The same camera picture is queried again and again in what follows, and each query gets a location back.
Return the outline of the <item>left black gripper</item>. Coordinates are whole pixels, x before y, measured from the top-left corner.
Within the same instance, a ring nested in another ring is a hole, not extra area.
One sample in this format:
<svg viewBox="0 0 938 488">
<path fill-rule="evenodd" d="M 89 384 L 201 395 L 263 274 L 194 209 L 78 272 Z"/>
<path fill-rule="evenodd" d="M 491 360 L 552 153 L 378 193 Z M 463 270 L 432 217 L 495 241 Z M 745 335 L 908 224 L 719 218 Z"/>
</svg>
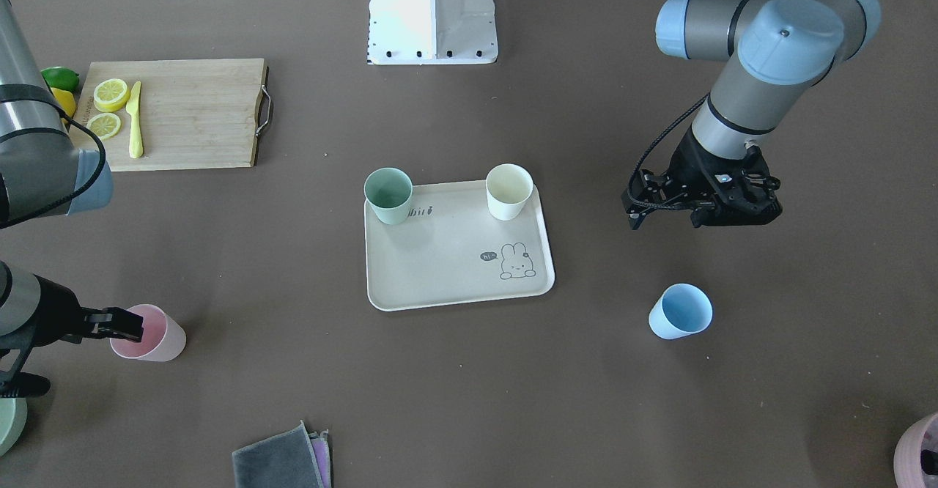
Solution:
<svg viewBox="0 0 938 488">
<path fill-rule="evenodd" d="M 629 226 L 637 230 L 654 211 L 690 211 L 701 226 L 764 225 L 783 214 L 771 175 L 757 144 L 744 146 L 740 160 L 713 155 L 687 130 L 662 174 L 638 164 L 621 195 Z"/>
</svg>

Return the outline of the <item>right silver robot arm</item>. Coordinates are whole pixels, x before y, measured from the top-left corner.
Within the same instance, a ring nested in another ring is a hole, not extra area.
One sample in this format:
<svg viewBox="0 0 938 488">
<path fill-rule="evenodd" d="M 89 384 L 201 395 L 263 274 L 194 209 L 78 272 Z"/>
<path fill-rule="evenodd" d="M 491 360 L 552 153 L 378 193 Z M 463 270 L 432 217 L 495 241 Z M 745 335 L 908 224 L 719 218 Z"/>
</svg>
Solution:
<svg viewBox="0 0 938 488">
<path fill-rule="evenodd" d="M 80 149 L 68 138 L 71 117 L 41 77 L 10 0 L 1 3 L 1 45 L 2 227 L 104 207 L 113 195 L 113 177 L 103 145 Z M 2 264 L 1 284 L 2 355 L 15 355 L 2 372 L 4 398 L 49 391 L 47 378 L 23 371 L 36 347 L 143 337 L 144 320 L 137 314 L 85 308 L 70 289 L 10 263 Z"/>
</svg>

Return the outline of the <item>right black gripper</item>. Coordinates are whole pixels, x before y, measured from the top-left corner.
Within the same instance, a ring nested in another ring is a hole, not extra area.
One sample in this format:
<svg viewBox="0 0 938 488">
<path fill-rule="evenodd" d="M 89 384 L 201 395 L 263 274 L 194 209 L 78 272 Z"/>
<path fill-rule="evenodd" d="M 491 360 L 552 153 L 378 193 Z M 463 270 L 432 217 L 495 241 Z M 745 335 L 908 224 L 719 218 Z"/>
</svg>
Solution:
<svg viewBox="0 0 938 488">
<path fill-rule="evenodd" d="M 2 371 L 3 398 L 47 394 L 50 380 L 21 371 L 30 352 L 55 341 L 84 339 L 140 342 L 144 318 L 123 308 L 83 308 L 73 291 L 34 274 L 2 275 L 2 357 L 14 361 Z"/>
</svg>

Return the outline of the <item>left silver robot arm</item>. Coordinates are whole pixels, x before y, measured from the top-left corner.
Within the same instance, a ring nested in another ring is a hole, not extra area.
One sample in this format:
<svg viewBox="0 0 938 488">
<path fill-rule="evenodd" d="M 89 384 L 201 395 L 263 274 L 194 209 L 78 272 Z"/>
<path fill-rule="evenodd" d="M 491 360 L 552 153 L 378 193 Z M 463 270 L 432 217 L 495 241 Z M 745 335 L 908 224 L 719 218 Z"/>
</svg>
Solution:
<svg viewBox="0 0 938 488">
<path fill-rule="evenodd" d="M 763 140 L 798 98 L 877 34 L 879 0 L 667 0 L 654 33 L 666 55 L 723 62 L 667 170 L 637 165 L 622 193 L 637 229 L 656 211 L 691 224 L 754 226 L 783 213 Z"/>
</svg>

